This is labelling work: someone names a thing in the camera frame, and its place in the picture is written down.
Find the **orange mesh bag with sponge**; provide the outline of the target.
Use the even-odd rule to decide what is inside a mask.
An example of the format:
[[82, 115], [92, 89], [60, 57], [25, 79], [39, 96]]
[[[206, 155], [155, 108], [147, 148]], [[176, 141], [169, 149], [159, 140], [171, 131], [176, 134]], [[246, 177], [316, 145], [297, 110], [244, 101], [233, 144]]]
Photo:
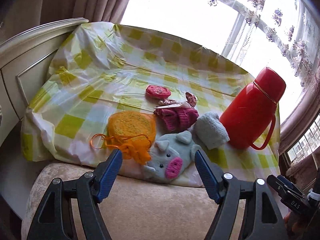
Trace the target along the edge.
[[[133, 159], [139, 165], [151, 160], [149, 153], [156, 137], [156, 118], [153, 114], [137, 111], [122, 111], [112, 114], [107, 123], [107, 133], [93, 135], [91, 148], [120, 150], [123, 159]], [[99, 148], [94, 146], [101, 140]]]

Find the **red thermos jug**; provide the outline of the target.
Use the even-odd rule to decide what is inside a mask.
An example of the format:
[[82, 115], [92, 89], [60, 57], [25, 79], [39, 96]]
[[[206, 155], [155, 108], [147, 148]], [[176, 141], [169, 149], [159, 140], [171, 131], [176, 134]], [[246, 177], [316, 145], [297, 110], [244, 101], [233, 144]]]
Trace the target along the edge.
[[277, 105], [285, 89], [285, 81], [266, 67], [240, 91], [220, 116], [234, 148], [263, 150], [267, 146], [276, 125]]

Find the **grey pig plush toy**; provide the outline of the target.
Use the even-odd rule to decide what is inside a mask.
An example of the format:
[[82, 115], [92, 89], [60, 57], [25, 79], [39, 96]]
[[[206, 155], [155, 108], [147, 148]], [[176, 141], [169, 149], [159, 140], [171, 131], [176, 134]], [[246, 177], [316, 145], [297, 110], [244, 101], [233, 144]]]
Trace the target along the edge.
[[165, 134], [151, 146], [151, 160], [142, 167], [144, 176], [158, 183], [169, 183], [183, 173], [201, 149], [189, 131]]

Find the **magenta knitted sock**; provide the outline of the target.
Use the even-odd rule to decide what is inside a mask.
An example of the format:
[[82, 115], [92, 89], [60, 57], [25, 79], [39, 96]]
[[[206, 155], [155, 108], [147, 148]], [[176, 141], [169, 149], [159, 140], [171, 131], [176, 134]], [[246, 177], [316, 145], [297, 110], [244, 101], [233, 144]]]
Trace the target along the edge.
[[198, 111], [194, 108], [157, 108], [154, 114], [158, 116], [168, 132], [183, 132], [189, 129], [198, 119]]

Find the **pink crochet round piece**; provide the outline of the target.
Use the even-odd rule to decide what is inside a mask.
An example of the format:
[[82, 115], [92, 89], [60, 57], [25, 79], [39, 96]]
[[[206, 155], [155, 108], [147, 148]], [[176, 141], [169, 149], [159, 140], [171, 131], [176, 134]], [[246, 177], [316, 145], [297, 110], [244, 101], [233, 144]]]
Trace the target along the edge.
[[171, 91], [162, 86], [148, 85], [145, 90], [147, 96], [155, 99], [164, 100], [171, 96]]

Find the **yellow checked plastic tablecloth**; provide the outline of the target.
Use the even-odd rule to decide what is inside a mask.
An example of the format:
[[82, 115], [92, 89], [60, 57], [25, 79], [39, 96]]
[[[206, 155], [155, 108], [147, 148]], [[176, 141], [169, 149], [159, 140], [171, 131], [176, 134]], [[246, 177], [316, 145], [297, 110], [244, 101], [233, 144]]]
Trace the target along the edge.
[[22, 121], [28, 161], [96, 167], [110, 150], [96, 137], [112, 114], [153, 114], [149, 85], [176, 99], [197, 97], [199, 115], [222, 114], [253, 76], [223, 56], [176, 36], [108, 22], [80, 25], [52, 59], [48, 79]]

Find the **floral sheer lace curtain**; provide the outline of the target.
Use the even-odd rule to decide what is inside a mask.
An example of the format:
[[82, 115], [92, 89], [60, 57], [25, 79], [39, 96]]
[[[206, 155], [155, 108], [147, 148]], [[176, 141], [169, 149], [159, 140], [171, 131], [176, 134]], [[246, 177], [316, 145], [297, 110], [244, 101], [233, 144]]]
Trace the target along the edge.
[[302, 0], [161, 0], [168, 32], [233, 61], [253, 75], [271, 67], [286, 81], [280, 122], [292, 122], [319, 62], [319, 24]]

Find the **cream wooden headboard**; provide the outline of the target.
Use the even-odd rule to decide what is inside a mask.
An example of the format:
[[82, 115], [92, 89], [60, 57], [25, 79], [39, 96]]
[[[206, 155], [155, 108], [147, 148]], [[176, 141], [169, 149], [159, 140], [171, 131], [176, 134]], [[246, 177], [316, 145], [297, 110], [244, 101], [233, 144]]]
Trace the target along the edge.
[[39, 25], [1, 44], [1, 142], [22, 120], [46, 81], [48, 67], [66, 38], [89, 20], [78, 17]]

